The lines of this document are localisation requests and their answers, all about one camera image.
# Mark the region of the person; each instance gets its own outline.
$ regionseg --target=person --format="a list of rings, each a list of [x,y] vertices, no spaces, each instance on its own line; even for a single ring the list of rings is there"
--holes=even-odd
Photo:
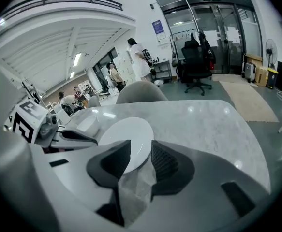
[[[118,92],[120,93],[123,90],[123,88],[125,87],[125,81],[121,78],[119,73],[114,68],[115,67],[114,64],[107,63],[106,67],[109,69],[111,79],[113,79],[117,83],[116,88]]]
[[[78,86],[75,86],[75,87],[74,87],[74,91],[75,91],[75,94],[74,94],[75,97],[76,97],[80,102],[82,102],[82,104],[84,105],[85,108],[87,108],[88,101],[87,101],[85,95],[84,95],[81,91],[79,91]]]
[[[93,89],[91,87],[89,87],[88,84],[86,84],[86,89],[85,91],[90,95],[90,97],[94,96],[94,92]]]
[[[128,39],[130,55],[135,63],[135,72],[142,81],[151,82],[150,67],[144,59],[143,47],[140,43],[135,42],[134,39]]]
[[[75,104],[77,102],[74,95],[64,95],[64,92],[60,91],[58,94],[60,105],[61,106],[69,106],[72,110],[72,112],[76,112],[75,110]]]

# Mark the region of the black bin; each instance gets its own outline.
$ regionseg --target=black bin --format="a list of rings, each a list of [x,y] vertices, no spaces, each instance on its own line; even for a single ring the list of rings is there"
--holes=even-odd
[[[267,80],[267,87],[272,89],[275,86],[276,78],[278,72],[274,69],[268,68],[268,80]]]

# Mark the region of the marble table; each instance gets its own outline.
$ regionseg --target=marble table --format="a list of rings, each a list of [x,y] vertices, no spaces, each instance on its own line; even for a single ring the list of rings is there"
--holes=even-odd
[[[77,126],[91,115],[97,116],[101,124],[96,135],[98,141],[114,123],[128,117],[139,117],[151,125],[155,140],[220,156],[270,193],[269,173],[262,149],[245,120],[225,101],[156,101],[94,107],[78,111],[67,126]],[[119,197],[126,225],[149,205],[151,186],[155,182],[150,160],[120,179]]]

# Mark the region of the doormat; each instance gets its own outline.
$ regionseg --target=doormat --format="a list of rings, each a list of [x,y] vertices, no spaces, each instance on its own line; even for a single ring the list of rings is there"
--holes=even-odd
[[[212,80],[217,82],[226,82],[226,83],[242,83],[248,84],[253,87],[257,87],[254,83],[248,83],[246,78],[242,78],[241,75],[233,74],[213,74]]]
[[[220,82],[246,121],[279,122],[273,110],[250,85]]]

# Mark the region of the black office chair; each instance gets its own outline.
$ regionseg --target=black office chair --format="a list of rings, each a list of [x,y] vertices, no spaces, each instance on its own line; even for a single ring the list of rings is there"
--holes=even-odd
[[[186,60],[182,74],[182,82],[189,83],[191,80],[193,82],[193,80],[196,79],[196,82],[193,82],[192,85],[185,90],[185,93],[193,87],[199,87],[202,90],[201,95],[204,95],[202,86],[212,89],[212,85],[201,83],[200,79],[212,76],[212,72],[206,68],[202,47],[199,46],[198,41],[192,36],[192,40],[186,41],[185,47],[182,48],[181,51]]]
[[[157,179],[151,187],[151,200],[158,195],[177,194],[193,179],[191,159],[156,140],[151,141],[151,163]]]
[[[97,185],[113,190],[109,204],[103,205],[96,212],[121,226],[124,226],[124,219],[119,203],[118,181],[130,162],[130,153],[131,140],[126,140],[118,146],[91,158],[86,166],[87,173]]]

